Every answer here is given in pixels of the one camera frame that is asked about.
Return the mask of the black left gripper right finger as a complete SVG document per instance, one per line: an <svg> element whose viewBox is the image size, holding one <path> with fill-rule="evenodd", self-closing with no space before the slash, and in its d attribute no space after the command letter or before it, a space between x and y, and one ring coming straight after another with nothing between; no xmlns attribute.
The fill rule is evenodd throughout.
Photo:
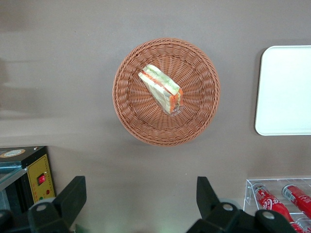
<svg viewBox="0 0 311 233"><path fill-rule="evenodd" d="M201 214L189 233L294 233L288 220L272 210L251 216L229 202L220 202L207 177L197 178L196 202Z"/></svg>

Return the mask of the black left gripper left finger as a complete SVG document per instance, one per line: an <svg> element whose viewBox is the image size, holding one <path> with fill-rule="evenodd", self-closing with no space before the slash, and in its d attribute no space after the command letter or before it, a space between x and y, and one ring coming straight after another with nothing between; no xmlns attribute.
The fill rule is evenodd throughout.
<svg viewBox="0 0 311 233"><path fill-rule="evenodd" d="M76 176L53 200L37 202L28 211L32 233L69 233L86 203L86 178Z"/></svg>

